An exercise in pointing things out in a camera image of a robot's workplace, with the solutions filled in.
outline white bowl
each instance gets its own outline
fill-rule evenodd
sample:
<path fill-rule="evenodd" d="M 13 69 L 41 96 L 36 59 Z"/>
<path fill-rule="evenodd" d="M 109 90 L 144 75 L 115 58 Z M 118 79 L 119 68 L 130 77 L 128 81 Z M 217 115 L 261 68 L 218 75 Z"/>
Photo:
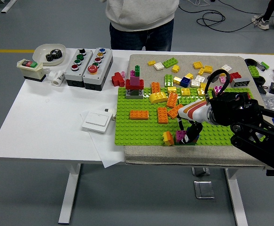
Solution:
<path fill-rule="evenodd" d="M 62 57 L 53 61 L 47 61 L 46 55 L 50 54 L 53 49 L 60 49 Z M 36 62 L 43 63 L 43 66 L 55 66 L 65 59 L 65 54 L 66 47 L 62 44 L 44 44 L 35 49 L 32 59 Z"/>

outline yellow floor line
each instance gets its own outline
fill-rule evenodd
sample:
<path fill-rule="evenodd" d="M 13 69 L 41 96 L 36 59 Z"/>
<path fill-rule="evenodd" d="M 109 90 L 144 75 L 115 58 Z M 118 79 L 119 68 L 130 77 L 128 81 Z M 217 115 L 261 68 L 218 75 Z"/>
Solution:
<path fill-rule="evenodd" d="M 34 53 L 33 49 L 0 49 L 0 53 Z"/>
<path fill-rule="evenodd" d="M 33 49 L 0 49 L 0 53 L 34 53 Z M 241 53 L 257 55 L 274 55 L 274 53 Z"/>

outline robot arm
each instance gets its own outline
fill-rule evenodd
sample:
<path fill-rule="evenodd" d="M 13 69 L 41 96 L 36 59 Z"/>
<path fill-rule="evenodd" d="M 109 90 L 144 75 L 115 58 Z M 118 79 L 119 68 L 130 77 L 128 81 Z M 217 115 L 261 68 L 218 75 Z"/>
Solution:
<path fill-rule="evenodd" d="M 231 137 L 233 146 L 274 168 L 274 126 L 263 118 L 274 118 L 274 111 L 260 106 L 247 93 L 223 92 L 226 86 L 210 99 L 208 86 L 220 73 L 226 73 L 229 81 L 226 71 L 215 71 L 207 83 L 206 100 L 198 100 L 179 109 L 180 129 L 183 130 L 182 118 L 192 124 L 180 144 L 192 142 L 201 132 L 204 121 L 212 125 L 230 126 L 234 133 Z M 274 170 L 267 170 L 266 174 L 274 176 Z"/>

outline white hoodie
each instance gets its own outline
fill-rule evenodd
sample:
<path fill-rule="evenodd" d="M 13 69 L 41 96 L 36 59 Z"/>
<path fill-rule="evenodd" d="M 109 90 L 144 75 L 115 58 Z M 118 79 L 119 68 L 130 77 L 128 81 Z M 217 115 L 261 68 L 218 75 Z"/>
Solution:
<path fill-rule="evenodd" d="M 180 0 L 99 0 L 107 2 L 105 13 L 120 31 L 143 31 L 171 21 Z"/>

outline gray floor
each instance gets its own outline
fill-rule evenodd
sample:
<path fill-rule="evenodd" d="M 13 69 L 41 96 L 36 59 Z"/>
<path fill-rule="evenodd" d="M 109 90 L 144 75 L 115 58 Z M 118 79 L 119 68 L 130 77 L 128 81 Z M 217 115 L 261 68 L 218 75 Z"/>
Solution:
<path fill-rule="evenodd" d="M 223 0 L 234 7 L 263 13 L 268 0 Z M 247 25 L 252 15 L 219 1 L 190 11 L 215 9 L 226 21 L 213 28 L 231 31 Z M 17 0 L 7 14 L 0 12 L 0 49 L 35 49 L 45 43 L 68 48 L 110 47 L 105 4 L 92 0 Z M 173 51 L 274 53 L 274 28 L 250 26 L 222 33 L 199 26 L 201 14 L 177 10 Z M 24 78 L 18 60 L 32 54 L 0 53 L 0 127 Z M 212 169 L 215 200 L 197 200 L 191 168 L 183 166 L 125 166 L 104 169 L 84 165 L 70 224 L 78 225 L 235 225 L 224 172 Z M 68 172 L 62 164 L 0 161 L 0 226 L 57 225 Z M 274 225 L 274 178 L 243 169 L 238 178 L 250 226 Z"/>

